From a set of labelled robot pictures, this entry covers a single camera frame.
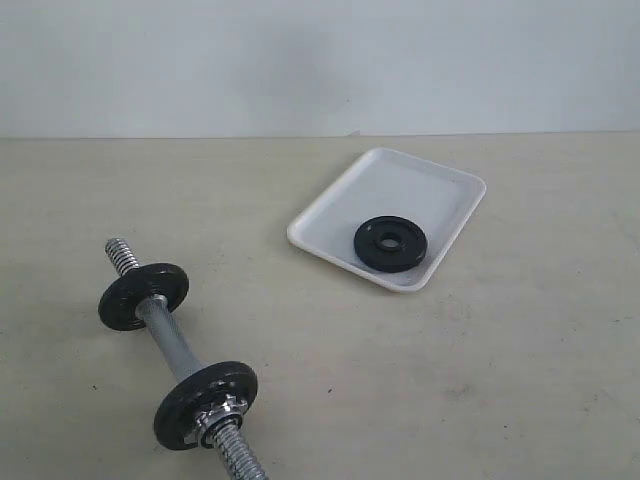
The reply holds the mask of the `black weight plate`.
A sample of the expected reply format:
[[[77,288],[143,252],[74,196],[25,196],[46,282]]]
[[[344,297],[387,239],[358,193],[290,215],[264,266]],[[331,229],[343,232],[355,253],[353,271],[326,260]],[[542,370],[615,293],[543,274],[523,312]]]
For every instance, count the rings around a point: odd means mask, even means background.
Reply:
[[[160,403],[153,422],[157,441],[169,450],[189,450],[197,444],[185,438],[196,428],[196,415],[221,405],[226,395],[245,400],[250,407],[258,392],[254,370],[242,362],[211,364],[177,384]]]
[[[366,266],[383,273],[400,273],[425,259],[428,240],[424,231],[408,219],[378,216],[358,227],[353,246]]]
[[[116,331],[132,331],[145,327],[136,317],[136,307],[147,298],[163,296],[173,312],[187,296],[189,278],[179,266],[171,263],[143,265],[116,279],[103,293],[98,314],[102,323]]]

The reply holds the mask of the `chrome star collar nut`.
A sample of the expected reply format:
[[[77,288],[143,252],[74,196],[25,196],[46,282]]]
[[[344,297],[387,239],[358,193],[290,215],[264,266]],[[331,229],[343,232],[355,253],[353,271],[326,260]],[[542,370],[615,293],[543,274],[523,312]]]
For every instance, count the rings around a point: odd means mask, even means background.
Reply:
[[[212,403],[195,414],[195,437],[207,449],[214,447],[214,436],[224,426],[240,427],[248,409],[244,398],[226,394],[220,403]]]

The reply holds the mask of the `chrome threaded dumbbell bar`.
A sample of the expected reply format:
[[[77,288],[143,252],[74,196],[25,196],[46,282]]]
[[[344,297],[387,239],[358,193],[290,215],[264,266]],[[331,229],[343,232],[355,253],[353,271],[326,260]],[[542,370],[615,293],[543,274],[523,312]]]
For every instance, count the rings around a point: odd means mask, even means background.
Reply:
[[[143,266],[122,238],[107,240],[104,250],[119,277]],[[191,350],[172,315],[173,312],[168,310],[167,300],[163,296],[147,298],[135,310],[136,317],[145,323],[144,328],[150,332],[179,384],[207,366],[203,365]],[[214,436],[214,447],[211,449],[218,452],[230,478],[266,479],[268,475],[265,469],[241,432],[242,425],[222,427]],[[194,441],[197,444],[195,448],[203,448],[195,437],[195,429],[185,440]]]

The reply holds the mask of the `white rectangular plastic tray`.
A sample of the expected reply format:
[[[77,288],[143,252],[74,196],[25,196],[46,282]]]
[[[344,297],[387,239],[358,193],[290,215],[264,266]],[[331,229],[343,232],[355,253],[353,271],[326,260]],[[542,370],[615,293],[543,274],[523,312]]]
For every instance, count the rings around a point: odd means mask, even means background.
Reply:
[[[423,288],[486,192],[470,173],[387,148],[362,154],[287,227],[296,247],[394,292]],[[357,229],[380,216],[411,221],[425,256],[403,272],[377,271],[358,257]]]

